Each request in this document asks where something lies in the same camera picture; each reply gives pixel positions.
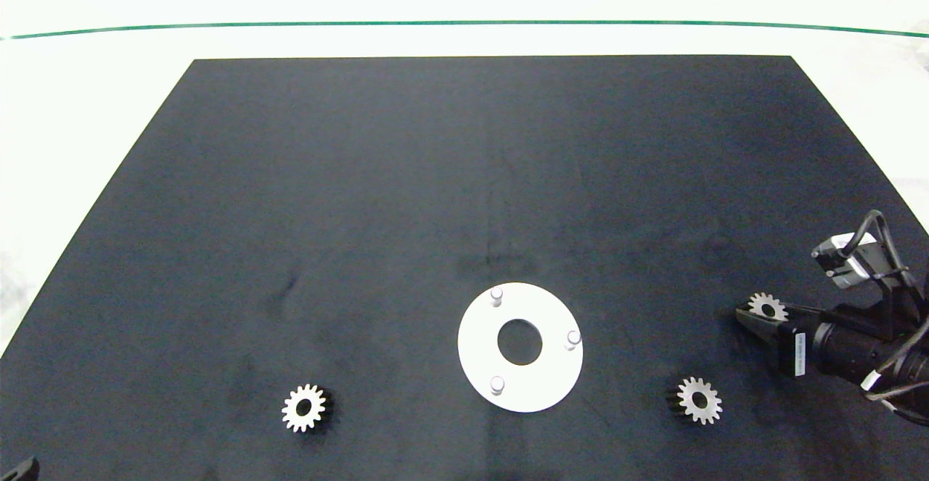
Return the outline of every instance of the gear hole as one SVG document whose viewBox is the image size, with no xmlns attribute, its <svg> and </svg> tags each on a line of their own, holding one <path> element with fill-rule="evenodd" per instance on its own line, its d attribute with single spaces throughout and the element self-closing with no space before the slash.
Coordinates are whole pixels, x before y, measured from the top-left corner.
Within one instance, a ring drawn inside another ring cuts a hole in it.
<svg viewBox="0 0 929 481">
<path fill-rule="evenodd" d="M 703 395 L 703 392 L 694 392 L 693 396 L 690 396 L 690 398 L 693 400 L 694 405 L 700 409 L 704 409 L 710 404 L 710 401 Z"/>
<path fill-rule="evenodd" d="M 296 404 L 296 415 L 303 417 L 309 413 L 309 409 L 313 408 L 313 402 L 308 399 L 301 399 L 298 404 Z"/>
<path fill-rule="evenodd" d="M 510 363 L 528 365 L 541 353 L 541 335 L 525 319 L 511 319 L 497 333 L 497 347 Z"/>
</svg>

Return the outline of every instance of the white background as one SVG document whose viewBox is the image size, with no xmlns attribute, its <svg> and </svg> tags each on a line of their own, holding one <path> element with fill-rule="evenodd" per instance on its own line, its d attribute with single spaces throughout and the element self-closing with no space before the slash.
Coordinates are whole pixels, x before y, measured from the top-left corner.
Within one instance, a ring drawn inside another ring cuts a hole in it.
<svg viewBox="0 0 929 481">
<path fill-rule="evenodd" d="M 0 37 L 7 38 L 0 41 L 0 350 L 196 58 L 789 54 L 929 226 L 929 38 L 701 25 L 392 25 L 9 39 L 183 22 L 478 19 L 790 22 L 929 33 L 929 0 L 0 0 Z"/>
</svg>

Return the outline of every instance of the black table surface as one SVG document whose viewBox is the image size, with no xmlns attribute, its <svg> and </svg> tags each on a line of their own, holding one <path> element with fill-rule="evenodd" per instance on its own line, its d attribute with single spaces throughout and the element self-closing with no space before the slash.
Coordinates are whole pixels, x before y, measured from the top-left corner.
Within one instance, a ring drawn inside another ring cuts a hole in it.
<svg viewBox="0 0 929 481">
<path fill-rule="evenodd" d="M 781 378 L 754 292 L 867 210 L 929 239 L 789 57 L 206 60 L 129 152 L 0 360 L 2 467 L 42 479 L 920 479 L 927 429 Z M 485 401 L 457 330 L 508 281 L 584 333 L 567 398 Z M 722 419 L 674 418 L 684 377 Z M 324 434 L 285 429 L 304 383 Z"/>
</svg>

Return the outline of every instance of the metal gear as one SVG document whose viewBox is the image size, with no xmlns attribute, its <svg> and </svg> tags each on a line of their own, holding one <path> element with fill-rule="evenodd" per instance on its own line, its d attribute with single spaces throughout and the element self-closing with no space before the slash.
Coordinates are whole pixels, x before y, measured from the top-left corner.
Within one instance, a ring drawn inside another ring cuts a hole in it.
<svg viewBox="0 0 929 481">
<path fill-rule="evenodd" d="M 677 385 L 677 388 L 679 389 L 677 397 L 680 399 L 676 402 L 676 407 L 678 411 L 680 408 L 684 409 L 684 416 L 690 416 L 694 422 L 700 422 L 700 424 L 704 425 L 707 422 L 714 424 L 716 419 L 719 419 L 719 413 L 723 411 L 723 408 L 720 407 L 723 400 L 711 388 L 710 383 L 703 382 L 703 378 L 695 379 L 691 376 L 690 379 L 684 378 L 684 381 Z M 706 405 L 702 408 L 694 401 L 694 394 L 697 394 L 697 392 L 706 399 Z"/>
<path fill-rule="evenodd" d="M 291 392 L 288 399 L 285 399 L 285 407 L 281 412 L 285 413 L 283 421 L 286 422 L 287 428 L 293 428 L 293 432 L 305 432 L 308 428 L 313 428 L 316 422 L 322 421 L 323 413 L 326 411 L 325 392 L 316 385 L 306 383 L 305 386 L 298 386 Z"/>
<path fill-rule="evenodd" d="M 774 311 L 774 315 L 764 312 L 764 306 L 769 305 Z M 764 318 L 776 319 L 777 321 L 787 321 L 787 309 L 784 305 L 766 292 L 756 292 L 749 298 L 749 312 L 753 315 L 764 316 Z"/>
</svg>

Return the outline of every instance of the gear teeth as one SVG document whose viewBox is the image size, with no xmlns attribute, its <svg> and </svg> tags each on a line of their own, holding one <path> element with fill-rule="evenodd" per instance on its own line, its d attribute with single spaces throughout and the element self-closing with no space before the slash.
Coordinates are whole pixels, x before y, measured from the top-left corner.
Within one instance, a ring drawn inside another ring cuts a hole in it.
<svg viewBox="0 0 929 481">
<path fill-rule="evenodd" d="M 704 382 L 703 378 L 693 376 L 684 378 L 674 392 L 678 399 L 669 398 L 671 412 L 674 412 L 674 415 L 689 417 L 695 424 L 699 422 L 703 426 L 707 422 L 714 424 L 717 419 L 720 419 L 719 414 L 723 411 L 720 405 L 723 401 L 719 398 L 719 392 L 711 388 L 709 382 Z M 693 396 L 697 392 L 706 398 L 706 405 L 703 408 L 694 402 Z"/>
<path fill-rule="evenodd" d="M 281 409 L 285 415 L 282 421 L 286 422 L 287 428 L 292 428 L 293 432 L 306 432 L 306 429 L 314 428 L 316 422 L 321 422 L 326 411 L 327 398 L 324 394 L 322 388 L 311 383 L 298 386 L 292 391 L 290 397 L 285 399 L 285 407 Z M 309 402 L 309 409 L 300 415 L 298 406 L 304 401 Z"/>
<path fill-rule="evenodd" d="M 764 306 L 769 306 L 774 312 L 773 316 L 764 312 Z M 783 303 L 767 292 L 756 292 L 748 300 L 749 312 L 756 316 L 764 316 L 777 321 L 787 321 L 787 309 Z"/>
</svg>

